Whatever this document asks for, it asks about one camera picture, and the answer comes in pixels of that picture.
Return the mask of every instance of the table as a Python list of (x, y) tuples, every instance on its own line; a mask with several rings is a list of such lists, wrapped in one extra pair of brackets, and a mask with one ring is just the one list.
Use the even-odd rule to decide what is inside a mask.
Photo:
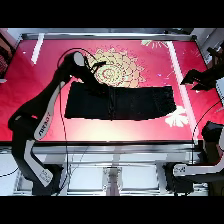
[[(111, 62), (111, 66), (105, 66), (105, 70), (101, 69), (96, 74), (99, 81), (109, 85), (127, 88), (171, 85), (177, 110), (165, 117), (146, 121), (64, 118), (70, 142), (191, 140), (197, 121), (219, 100), (215, 89), (196, 92), (190, 90), (192, 86), (179, 85), (188, 70), (206, 69), (195, 41), (161, 41), (150, 36), (142, 39), (92, 39), (90, 36), (49, 39), (46, 35), (39, 35), (38, 40), (20, 42), (5, 76), (7, 82), (0, 85), (0, 142), (12, 140), (8, 119), (23, 103), (47, 86), (56, 70), (58, 58), (73, 47), (85, 48), (98, 60)], [(72, 78), (61, 92), (63, 114), (74, 80)], [(195, 139), (202, 139), (201, 130), (207, 120), (224, 123), (224, 112), (219, 111), (221, 106), (221, 103), (216, 105), (200, 122)], [(65, 141), (59, 98), (55, 103), (51, 127), (41, 141)]]

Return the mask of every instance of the white line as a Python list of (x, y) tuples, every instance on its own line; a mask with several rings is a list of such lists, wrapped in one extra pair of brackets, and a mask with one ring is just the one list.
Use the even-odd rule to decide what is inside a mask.
[(36, 46), (34, 47), (34, 50), (33, 50), (32, 58), (31, 58), (31, 61), (34, 64), (37, 63), (37, 59), (38, 59), (38, 56), (39, 56), (39, 53), (40, 53), (40, 48), (41, 48), (41, 45), (43, 44), (43, 41), (44, 41), (44, 33), (40, 33), (39, 36), (38, 36)]
[[(183, 75), (181, 73), (181, 69), (180, 69), (180, 66), (179, 66), (179, 63), (178, 63), (178, 60), (177, 60), (177, 55), (176, 55), (175, 48), (173, 46), (172, 41), (167, 41), (167, 45), (168, 45), (168, 48), (169, 48), (169, 51), (170, 51), (170, 57), (171, 57), (173, 67), (174, 67), (174, 71), (175, 71), (175, 74), (176, 74), (176, 79), (177, 79), (178, 87), (179, 87), (179, 90), (180, 90), (181, 98), (183, 100), (184, 107), (186, 109), (186, 114), (187, 114), (187, 117), (189, 119), (189, 125), (190, 125), (190, 129), (191, 129), (191, 133), (193, 134), (193, 131), (194, 131), (194, 128), (195, 128), (197, 122), (196, 122), (196, 119), (195, 119), (195, 116), (194, 116), (194, 112), (193, 112), (193, 109), (192, 109), (192, 106), (191, 106), (191, 102), (190, 102), (186, 87), (185, 87), (185, 85), (180, 85), (180, 83), (183, 80)], [(198, 135), (199, 135), (199, 130), (198, 130), (198, 127), (197, 127), (195, 129), (195, 133), (194, 133), (194, 140), (198, 139)]]

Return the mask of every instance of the black cloth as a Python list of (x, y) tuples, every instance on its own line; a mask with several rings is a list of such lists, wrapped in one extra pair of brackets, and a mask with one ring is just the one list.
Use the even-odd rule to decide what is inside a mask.
[(65, 118), (148, 120), (176, 110), (171, 86), (123, 88), (102, 85), (101, 95), (85, 84), (71, 84)]

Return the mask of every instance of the flower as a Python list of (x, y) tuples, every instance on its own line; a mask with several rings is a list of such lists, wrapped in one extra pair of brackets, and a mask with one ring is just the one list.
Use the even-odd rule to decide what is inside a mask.
[(187, 116), (183, 116), (181, 114), (186, 113), (186, 110), (182, 106), (177, 106), (177, 109), (173, 112), (168, 114), (168, 118), (165, 119), (165, 122), (172, 126), (177, 127), (184, 127), (184, 124), (188, 124)]
[(114, 48), (108, 51), (98, 49), (94, 55), (97, 61), (90, 56), (87, 57), (90, 66), (97, 61), (106, 61), (106, 65), (100, 67), (95, 73), (95, 77), (100, 83), (115, 87), (136, 88), (140, 82), (145, 82), (140, 75), (144, 68), (136, 65), (138, 59), (128, 56), (127, 51), (116, 52)]
[(164, 46), (168, 48), (167, 43), (165, 41), (142, 40), (142, 45), (149, 46), (150, 44), (152, 45), (152, 49), (154, 48), (154, 46), (155, 48), (157, 48), (158, 46)]

